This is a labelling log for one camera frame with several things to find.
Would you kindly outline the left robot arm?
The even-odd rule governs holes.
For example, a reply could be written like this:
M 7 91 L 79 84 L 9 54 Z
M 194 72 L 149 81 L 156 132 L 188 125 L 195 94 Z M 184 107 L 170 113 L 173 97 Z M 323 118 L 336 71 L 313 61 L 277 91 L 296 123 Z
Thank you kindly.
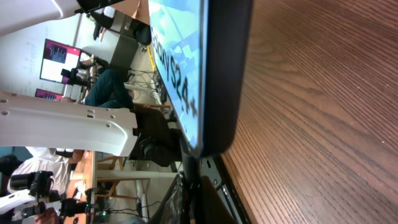
M 112 4 L 110 0 L 1 1 L 1 34 Z M 133 134 L 137 129 L 136 115 L 127 108 L 99 108 L 1 92 L 2 146 L 84 149 L 126 157 L 137 142 Z

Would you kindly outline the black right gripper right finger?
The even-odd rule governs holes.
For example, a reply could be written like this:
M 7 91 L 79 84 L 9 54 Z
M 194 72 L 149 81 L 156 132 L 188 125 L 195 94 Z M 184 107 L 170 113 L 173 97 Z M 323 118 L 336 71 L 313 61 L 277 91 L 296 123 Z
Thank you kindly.
M 198 222 L 204 224 L 235 224 L 209 177 L 201 176 Z

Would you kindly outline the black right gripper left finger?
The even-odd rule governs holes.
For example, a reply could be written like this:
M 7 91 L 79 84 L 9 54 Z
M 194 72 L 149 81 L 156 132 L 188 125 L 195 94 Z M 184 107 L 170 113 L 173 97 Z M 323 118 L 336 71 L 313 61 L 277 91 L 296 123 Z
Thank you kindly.
M 193 185 L 178 173 L 147 224 L 190 224 L 193 195 Z

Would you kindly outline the Samsung Galaxy smartphone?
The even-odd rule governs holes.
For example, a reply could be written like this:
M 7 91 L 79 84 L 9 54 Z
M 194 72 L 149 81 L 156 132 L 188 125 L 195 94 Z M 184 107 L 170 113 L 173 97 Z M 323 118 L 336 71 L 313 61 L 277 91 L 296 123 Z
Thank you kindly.
M 154 59 L 190 154 L 233 142 L 251 23 L 249 0 L 150 0 Z

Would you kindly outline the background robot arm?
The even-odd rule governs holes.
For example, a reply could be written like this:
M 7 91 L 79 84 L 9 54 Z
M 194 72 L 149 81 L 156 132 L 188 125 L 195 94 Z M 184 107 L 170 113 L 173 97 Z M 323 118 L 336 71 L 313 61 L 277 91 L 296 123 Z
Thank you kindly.
M 96 189 L 85 191 L 86 200 L 60 198 L 53 190 L 53 172 L 37 171 L 28 174 L 13 175 L 9 182 L 13 193 L 1 197 L 1 215 L 12 222 L 41 215 L 47 209 L 55 210 L 56 217 L 63 223 L 66 218 L 84 215 L 85 221 L 91 223 L 98 213 L 107 215 L 95 203 Z

